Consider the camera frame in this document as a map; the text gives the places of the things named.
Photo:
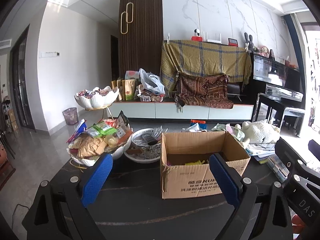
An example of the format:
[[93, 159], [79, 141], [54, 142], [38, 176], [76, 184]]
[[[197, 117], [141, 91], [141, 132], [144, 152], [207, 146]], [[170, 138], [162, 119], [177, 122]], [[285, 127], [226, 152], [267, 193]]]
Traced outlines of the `clear bead organizer box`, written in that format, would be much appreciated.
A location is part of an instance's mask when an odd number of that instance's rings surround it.
[[271, 171], [273, 171], [273, 173], [276, 175], [276, 177], [281, 183], [287, 180], [289, 170], [276, 154], [273, 154], [268, 157], [267, 166], [271, 169]]

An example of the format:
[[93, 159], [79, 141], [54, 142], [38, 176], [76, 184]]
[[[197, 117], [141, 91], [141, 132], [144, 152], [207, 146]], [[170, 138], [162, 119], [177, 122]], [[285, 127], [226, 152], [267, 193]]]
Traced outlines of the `white plush sheep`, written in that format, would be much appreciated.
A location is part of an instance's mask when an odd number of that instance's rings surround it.
[[244, 142], [250, 144], [275, 144], [280, 138], [280, 128], [269, 124], [266, 120], [242, 123]]

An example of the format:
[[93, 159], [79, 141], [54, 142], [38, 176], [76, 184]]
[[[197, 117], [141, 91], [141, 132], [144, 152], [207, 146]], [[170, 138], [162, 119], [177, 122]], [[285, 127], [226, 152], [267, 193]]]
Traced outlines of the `yellow plastic cup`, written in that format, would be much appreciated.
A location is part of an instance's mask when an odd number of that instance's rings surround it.
[[198, 160], [196, 162], [189, 162], [189, 163], [185, 163], [185, 166], [193, 166], [193, 165], [203, 165], [203, 164], [208, 164], [209, 161], [208, 160]]

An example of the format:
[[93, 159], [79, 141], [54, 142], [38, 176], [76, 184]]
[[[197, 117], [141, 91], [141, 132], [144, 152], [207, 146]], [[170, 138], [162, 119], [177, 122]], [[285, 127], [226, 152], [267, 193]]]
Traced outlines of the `grey bunny doll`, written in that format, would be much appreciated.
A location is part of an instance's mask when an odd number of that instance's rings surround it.
[[254, 51], [254, 44], [253, 44], [253, 36], [248, 35], [248, 33], [244, 33], [245, 37], [245, 50], [246, 52], [252, 53]]

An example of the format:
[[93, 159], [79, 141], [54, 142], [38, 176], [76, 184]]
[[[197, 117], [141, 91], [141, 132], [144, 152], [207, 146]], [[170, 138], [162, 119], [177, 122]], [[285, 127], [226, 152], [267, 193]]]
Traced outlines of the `white plastic bag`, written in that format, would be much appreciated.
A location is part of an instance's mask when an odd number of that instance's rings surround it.
[[149, 90], [156, 95], [165, 94], [165, 87], [159, 76], [152, 73], [147, 73], [142, 68], [139, 69], [139, 76], [144, 89]]

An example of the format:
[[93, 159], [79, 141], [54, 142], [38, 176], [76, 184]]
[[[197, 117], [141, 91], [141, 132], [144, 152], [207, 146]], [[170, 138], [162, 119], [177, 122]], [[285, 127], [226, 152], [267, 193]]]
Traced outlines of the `yellow plaid blanket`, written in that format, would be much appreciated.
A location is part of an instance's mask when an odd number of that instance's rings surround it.
[[167, 94], [175, 90], [178, 72], [190, 76], [226, 74], [228, 82], [245, 86], [249, 84], [252, 61], [244, 48], [192, 40], [164, 41], [161, 81]]

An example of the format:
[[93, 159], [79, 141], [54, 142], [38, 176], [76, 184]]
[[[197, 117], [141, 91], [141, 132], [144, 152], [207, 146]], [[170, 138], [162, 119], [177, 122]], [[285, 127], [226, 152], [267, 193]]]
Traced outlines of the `brown patterned cloth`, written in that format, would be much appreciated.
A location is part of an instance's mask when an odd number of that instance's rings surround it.
[[179, 107], [205, 106], [218, 109], [232, 109], [233, 102], [227, 98], [228, 77], [190, 76], [180, 74], [177, 82], [175, 102]]

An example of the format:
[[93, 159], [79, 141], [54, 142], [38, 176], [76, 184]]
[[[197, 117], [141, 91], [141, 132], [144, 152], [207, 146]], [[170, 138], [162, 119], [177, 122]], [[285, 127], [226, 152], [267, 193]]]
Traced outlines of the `black upright piano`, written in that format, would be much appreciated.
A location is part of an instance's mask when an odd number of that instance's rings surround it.
[[257, 116], [258, 94], [267, 94], [300, 107], [304, 94], [300, 91], [300, 72], [258, 54], [251, 54], [252, 74], [246, 86], [247, 96], [253, 100], [252, 118]]

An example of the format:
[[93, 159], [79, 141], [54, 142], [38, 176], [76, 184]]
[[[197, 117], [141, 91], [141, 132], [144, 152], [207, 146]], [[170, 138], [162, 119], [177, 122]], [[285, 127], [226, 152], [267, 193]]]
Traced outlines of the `cardboard box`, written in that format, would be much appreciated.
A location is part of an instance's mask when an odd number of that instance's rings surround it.
[[238, 174], [243, 175], [250, 156], [228, 132], [173, 132], [162, 134], [161, 192], [163, 199], [195, 198], [220, 194], [209, 163], [185, 166], [219, 154]]

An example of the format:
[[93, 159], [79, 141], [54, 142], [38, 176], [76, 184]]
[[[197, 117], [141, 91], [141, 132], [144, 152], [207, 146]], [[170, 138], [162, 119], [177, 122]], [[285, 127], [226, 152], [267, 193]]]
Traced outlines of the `patterned ceramic bowl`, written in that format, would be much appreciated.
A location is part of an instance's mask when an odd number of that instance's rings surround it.
[[124, 155], [131, 161], [140, 164], [155, 163], [161, 157], [162, 134], [168, 129], [162, 126], [157, 128], [140, 129], [133, 133], [131, 146]]

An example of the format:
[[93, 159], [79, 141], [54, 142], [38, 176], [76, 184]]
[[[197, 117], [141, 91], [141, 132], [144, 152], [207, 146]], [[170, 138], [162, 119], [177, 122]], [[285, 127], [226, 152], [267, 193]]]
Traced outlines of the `green wet wipes pack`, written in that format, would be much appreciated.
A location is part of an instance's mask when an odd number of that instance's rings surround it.
[[241, 126], [231, 126], [231, 124], [216, 124], [212, 131], [224, 131], [230, 133], [238, 141], [243, 141], [245, 138], [244, 132], [241, 130]]

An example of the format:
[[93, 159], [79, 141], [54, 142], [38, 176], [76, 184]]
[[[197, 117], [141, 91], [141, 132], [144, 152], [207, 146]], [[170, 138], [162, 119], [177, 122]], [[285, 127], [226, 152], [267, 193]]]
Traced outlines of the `white lotus fruit bowl stand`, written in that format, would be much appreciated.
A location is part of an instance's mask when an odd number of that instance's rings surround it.
[[67, 153], [71, 158], [69, 163], [81, 172], [92, 167], [104, 153], [117, 160], [129, 149], [133, 134], [129, 120], [123, 112], [115, 117], [110, 110], [112, 103], [120, 96], [119, 87], [109, 86], [84, 89], [74, 96], [86, 111], [103, 111], [101, 119], [92, 125], [81, 119], [67, 140]]

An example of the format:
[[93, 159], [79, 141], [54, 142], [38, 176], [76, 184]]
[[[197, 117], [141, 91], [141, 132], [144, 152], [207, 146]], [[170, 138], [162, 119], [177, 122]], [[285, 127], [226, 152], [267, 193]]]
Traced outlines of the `white low tv cabinet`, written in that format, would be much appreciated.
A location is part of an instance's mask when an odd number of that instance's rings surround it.
[[179, 109], [174, 102], [115, 102], [111, 113], [123, 112], [128, 118], [138, 119], [197, 119], [217, 121], [251, 120], [252, 105], [234, 104], [231, 109], [185, 105]]

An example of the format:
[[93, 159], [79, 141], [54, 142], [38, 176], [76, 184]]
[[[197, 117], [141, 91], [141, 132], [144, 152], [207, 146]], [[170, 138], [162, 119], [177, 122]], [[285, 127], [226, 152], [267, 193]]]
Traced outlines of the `pink mesh waste bin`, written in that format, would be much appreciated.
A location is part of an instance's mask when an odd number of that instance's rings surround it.
[[78, 112], [76, 107], [71, 107], [62, 112], [67, 125], [72, 126], [79, 122]]

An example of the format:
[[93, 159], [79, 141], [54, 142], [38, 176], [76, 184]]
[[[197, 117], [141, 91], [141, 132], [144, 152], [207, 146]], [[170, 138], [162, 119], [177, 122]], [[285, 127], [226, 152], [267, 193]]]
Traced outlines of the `kraft snack bags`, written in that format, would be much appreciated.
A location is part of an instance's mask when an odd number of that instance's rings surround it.
[[118, 101], [131, 101], [134, 99], [136, 79], [113, 80], [111, 85], [113, 89], [119, 89]]

